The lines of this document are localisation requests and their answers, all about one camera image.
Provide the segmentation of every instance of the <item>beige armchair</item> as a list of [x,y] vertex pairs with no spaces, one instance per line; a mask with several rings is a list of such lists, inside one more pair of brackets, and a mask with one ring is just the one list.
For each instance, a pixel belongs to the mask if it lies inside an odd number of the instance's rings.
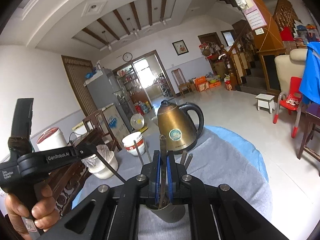
[[291,77],[302,78],[307,49],[293,49],[290,55],[280,55],[275,58],[277,75],[282,92],[289,92]]

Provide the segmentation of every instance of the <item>kettle lid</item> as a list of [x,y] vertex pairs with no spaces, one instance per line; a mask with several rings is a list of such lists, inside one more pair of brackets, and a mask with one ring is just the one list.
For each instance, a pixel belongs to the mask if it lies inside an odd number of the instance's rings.
[[171,111],[176,107],[177,105],[175,103],[169,102],[168,100],[163,100],[161,102],[160,108],[158,109],[158,115]]

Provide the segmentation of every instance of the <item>refrigerator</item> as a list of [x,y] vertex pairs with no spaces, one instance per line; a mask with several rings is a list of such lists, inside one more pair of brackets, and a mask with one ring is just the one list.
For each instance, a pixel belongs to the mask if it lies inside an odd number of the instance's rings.
[[103,68],[98,71],[86,81],[86,86],[97,108],[114,104],[128,130],[133,131],[130,119],[136,112],[135,107],[123,83],[112,70]]

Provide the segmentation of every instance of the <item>red chair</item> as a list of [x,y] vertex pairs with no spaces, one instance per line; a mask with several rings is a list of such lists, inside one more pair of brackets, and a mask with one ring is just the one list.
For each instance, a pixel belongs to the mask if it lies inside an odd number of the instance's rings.
[[[288,109],[289,114],[291,114],[291,111],[297,111],[297,118],[296,118],[296,122],[291,134],[292,138],[295,138],[296,134],[297,134],[297,130],[298,130],[298,126],[299,126],[299,121],[300,121],[300,116],[301,116],[301,108],[302,108],[302,94],[299,91],[299,87],[301,84],[301,78],[299,77],[291,77],[290,79],[290,88],[289,88],[289,95],[287,95],[286,92],[281,92],[279,97],[278,97],[278,104],[276,107],[276,114],[275,117],[273,118],[273,123],[277,123],[278,121],[278,116],[279,116],[279,110],[280,110],[280,106],[285,107],[286,109]],[[293,100],[296,100],[299,102],[298,105],[291,105],[289,103],[287,103],[286,101],[291,98]]]

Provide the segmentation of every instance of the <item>gold kettle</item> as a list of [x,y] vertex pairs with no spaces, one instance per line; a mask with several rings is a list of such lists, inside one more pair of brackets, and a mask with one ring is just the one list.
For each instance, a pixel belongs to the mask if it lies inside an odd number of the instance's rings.
[[[198,129],[189,116],[188,110],[196,111],[199,117]],[[168,100],[163,100],[157,119],[160,134],[167,139],[167,150],[173,151],[174,154],[191,150],[196,145],[204,125],[203,113],[200,107],[193,103],[177,106]]]

